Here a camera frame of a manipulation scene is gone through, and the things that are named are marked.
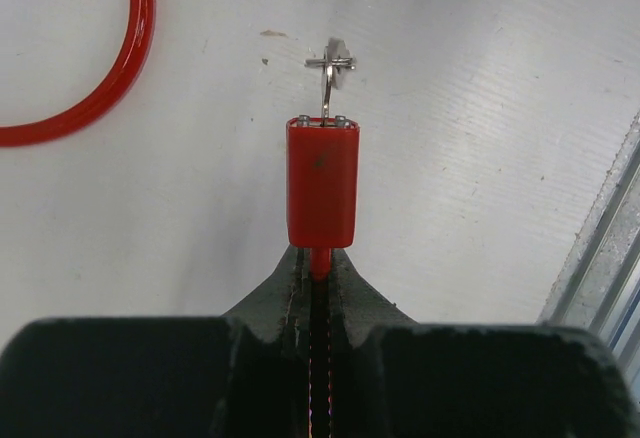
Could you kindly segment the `red cable lock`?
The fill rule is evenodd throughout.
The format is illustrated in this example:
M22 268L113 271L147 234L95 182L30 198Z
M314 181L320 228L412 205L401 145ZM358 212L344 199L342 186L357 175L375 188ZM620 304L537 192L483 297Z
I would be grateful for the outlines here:
M72 135L98 121L129 92L150 52L156 21L156 0L128 0L127 24L113 64L85 97L43 119L3 124L3 148L28 147Z

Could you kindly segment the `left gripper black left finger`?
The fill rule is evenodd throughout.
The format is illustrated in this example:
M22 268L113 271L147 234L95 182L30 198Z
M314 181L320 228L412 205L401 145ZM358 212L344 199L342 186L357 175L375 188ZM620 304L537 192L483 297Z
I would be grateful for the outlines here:
M55 317L1 354L5 437L304 437L303 252L220 316Z

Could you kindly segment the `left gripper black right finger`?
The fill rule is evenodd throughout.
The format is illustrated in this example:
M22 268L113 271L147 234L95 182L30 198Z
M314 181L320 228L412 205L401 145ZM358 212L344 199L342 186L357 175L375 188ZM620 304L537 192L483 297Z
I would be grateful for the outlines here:
M333 255L337 437L635 437L607 347L574 327L419 323Z

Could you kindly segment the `small red padlock keys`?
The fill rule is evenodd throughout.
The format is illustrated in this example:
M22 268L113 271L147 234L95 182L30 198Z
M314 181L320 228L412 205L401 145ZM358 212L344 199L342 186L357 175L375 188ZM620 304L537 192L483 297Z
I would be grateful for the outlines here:
M304 65L309 69L322 71L321 89L321 125L327 126L330 119L330 100L334 89L340 89L344 75L356 69L357 60L347 49L343 39L331 37L324 48L322 58L306 59Z

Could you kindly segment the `small red padlock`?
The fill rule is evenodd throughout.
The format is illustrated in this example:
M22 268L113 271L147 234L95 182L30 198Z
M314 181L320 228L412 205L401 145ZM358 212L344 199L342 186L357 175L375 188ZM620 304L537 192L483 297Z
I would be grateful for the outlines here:
M354 241L360 127L345 119L286 123L286 221L299 248L346 248Z

